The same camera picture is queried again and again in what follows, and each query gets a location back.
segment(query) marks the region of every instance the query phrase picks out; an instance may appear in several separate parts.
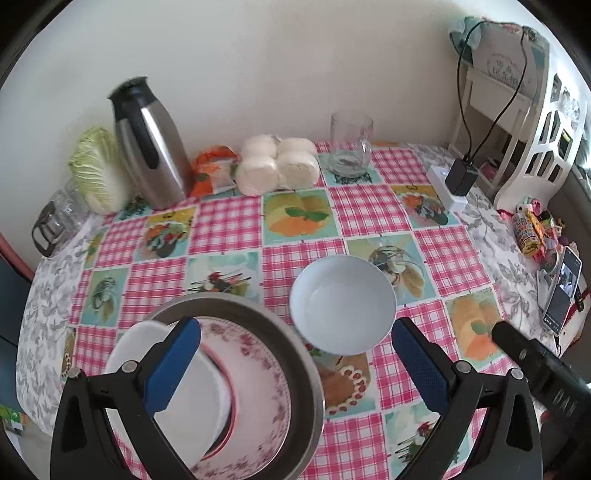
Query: floral plate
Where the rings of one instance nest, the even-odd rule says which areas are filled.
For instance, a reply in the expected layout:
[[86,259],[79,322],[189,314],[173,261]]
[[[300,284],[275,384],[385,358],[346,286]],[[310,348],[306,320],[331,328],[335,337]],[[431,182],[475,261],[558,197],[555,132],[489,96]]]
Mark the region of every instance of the floral plate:
[[241,480],[265,468],[285,441],[291,420],[287,380],[251,332],[227,320],[197,319],[201,345],[227,375],[234,398],[226,438],[191,471],[199,479]]

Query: thermos handle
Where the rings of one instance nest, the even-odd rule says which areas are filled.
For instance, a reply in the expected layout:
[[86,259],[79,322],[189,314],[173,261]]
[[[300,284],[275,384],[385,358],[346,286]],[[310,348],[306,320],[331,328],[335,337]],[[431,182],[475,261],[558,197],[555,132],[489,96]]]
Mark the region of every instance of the thermos handle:
[[152,138],[150,137],[150,133],[148,132],[148,128],[146,127],[141,108],[135,102],[125,102],[123,104],[123,109],[146,165],[151,170],[155,170],[158,168],[160,157],[158,156],[158,151],[156,150]]

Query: power strip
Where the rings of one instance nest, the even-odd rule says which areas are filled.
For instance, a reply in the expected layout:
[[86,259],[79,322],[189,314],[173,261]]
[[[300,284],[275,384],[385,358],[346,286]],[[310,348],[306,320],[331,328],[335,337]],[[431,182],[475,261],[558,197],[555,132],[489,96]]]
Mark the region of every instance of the power strip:
[[433,185],[437,196],[450,212],[461,212],[464,207],[468,204],[466,197],[459,197],[458,195],[452,195],[445,185],[445,179],[449,173],[449,168],[429,167],[427,172],[427,178]]

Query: thermos lid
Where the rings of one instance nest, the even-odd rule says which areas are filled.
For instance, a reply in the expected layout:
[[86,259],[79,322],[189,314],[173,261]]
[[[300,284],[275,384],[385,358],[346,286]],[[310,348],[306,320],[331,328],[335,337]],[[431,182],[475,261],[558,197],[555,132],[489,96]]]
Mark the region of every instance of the thermos lid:
[[120,83],[115,90],[109,94],[109,100],[113,102],[115,121],[125,118],[123,104],[133,102],[139,108],[143,108],[156,100],[156,97],[148,87],[147,77],[134,77]]

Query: white plate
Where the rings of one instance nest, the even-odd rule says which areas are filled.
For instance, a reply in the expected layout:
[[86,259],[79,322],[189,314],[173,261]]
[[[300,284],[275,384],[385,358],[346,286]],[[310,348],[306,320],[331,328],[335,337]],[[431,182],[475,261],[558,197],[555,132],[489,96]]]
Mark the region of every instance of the white plate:
[[[116,372],[127,360],[140,361],[150,347],[170,333],[171,326],[145,320],[120,338],[111,352],[105,373]],[[154,415],[170,445],[189,468],[201,460],[221,433],[230,412],[231,397],[222,374],[197,350],[168,407]],[[131,441],[119,413],[106,409],[115,433],[130,448]]]

